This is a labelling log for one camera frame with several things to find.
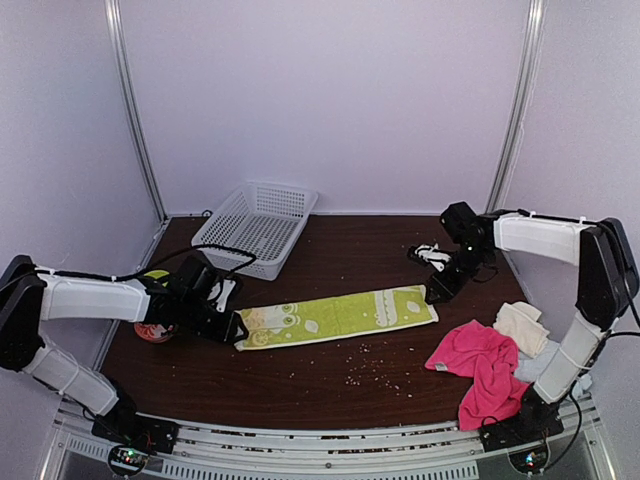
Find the green and white patterned towel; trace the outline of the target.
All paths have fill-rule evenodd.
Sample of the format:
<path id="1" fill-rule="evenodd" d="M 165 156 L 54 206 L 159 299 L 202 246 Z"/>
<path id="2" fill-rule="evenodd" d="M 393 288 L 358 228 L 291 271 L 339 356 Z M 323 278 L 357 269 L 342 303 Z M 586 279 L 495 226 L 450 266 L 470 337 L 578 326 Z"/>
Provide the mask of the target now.
<path id="1" fill-rule="evenodd" d="M 238 351 L 301 346 L 392 332 L 439 321 L 422 285 L 255 307 L 239 312 L 248 337 Z"/>

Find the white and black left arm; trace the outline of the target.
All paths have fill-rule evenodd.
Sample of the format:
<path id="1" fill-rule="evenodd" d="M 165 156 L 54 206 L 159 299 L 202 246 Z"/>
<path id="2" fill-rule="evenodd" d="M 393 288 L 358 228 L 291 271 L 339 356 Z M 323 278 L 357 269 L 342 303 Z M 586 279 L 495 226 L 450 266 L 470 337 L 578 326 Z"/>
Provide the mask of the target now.
<path id="1" fill-rule="evenodd" d="M 114 320 L 235 344 L 249 336 L 240 315 L 227 307 L 238 289 L 236 278 L 195 256 L 175 273 L 116 277 L 50 270 L 19 255 L 1 276 L 1 367 L 76 401 L 121 443 L 133 444 L 144 433 L 134 401 L 50 341 L 42 323 Z"/>

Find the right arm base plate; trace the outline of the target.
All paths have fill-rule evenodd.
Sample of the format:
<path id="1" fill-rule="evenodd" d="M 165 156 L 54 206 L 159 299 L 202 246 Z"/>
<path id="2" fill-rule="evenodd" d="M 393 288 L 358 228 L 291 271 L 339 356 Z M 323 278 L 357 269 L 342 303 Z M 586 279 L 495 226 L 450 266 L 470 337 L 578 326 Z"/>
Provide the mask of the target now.
<path id="1" fill-rule="evenodd" d="M 479 437 L 485 452 L 509 449 L 532 442 L 543 442 L 548 437 L 564 431 L 558 417 L 543 420 L 540 424 L 523 422 L 520 415 L 497 421 L 494 417 L 482 420 Z"/>

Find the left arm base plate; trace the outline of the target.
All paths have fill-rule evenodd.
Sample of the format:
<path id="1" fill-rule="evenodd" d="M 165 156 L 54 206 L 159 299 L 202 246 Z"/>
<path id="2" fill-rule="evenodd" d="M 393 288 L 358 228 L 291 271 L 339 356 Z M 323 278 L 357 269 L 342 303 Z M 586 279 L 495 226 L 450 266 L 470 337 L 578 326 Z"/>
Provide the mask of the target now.
<path id="1" fill-rule="evenodd" d="M 91 428 L 93 436 L 124 444 L 149 454 L 171 454 L 178 438 L 179 425 L 136 414 L 132 422 L 114 423 L 97 416 Z"/>

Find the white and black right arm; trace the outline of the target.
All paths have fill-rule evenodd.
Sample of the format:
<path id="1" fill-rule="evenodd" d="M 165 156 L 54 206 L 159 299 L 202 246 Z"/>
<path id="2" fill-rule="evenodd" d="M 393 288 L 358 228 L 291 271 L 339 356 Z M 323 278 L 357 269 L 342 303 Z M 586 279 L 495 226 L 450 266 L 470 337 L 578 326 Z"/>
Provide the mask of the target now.
<path id="1" fill-rule="evenodd" d="M 573 383 L 593 366 L 626 313 L 637 312 L 639 268 L 622 221 L 590 220 L 495 210 L 479 214 L 465 202 L 449 205 L 439 223 L 453 246 L 436 243 L 412 250 L 433 267 L 426 299 L 452 301 L 499 254 L 509 259 L 530 300 L 551 293 L 543 306 L 552 314 L 558 351 L 532 382 L 513 419 L 519 440 L 535 440 L 551 424 Z"/>

